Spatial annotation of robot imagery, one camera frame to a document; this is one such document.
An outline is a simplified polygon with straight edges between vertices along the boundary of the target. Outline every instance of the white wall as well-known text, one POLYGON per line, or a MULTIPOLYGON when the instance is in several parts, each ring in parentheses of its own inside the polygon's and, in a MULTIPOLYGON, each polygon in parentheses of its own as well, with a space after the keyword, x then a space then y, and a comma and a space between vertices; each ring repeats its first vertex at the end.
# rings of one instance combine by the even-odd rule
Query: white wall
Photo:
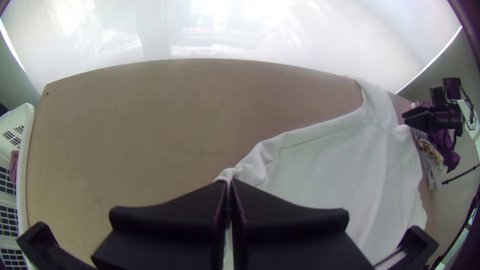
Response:
MULTIPOLYGON (((429 88, 441 86, 442 78, 459 77, 467 95, 480 109, 480 75, 470 46, 462 30, 445 52, 429 66, 420 76, 407 85, 398 95, 412 101, 430 100, 429 88)), ((458 167, 445 175, 450 179, 479 164, 479 156, 473 140, 466 129, 457 139, 455 151, 461 156, 458 167)), ((443 254, 459 232, 470 203, 480 183, 480 169, 443 185, 435 196, 435 224, 433 237, 440 246, 432 258, 443 254)))
POLYGON ((13 110, 24 103, 35 106, 39 98, 40 93, 34 88, 0 34, 0 103, 13 110))

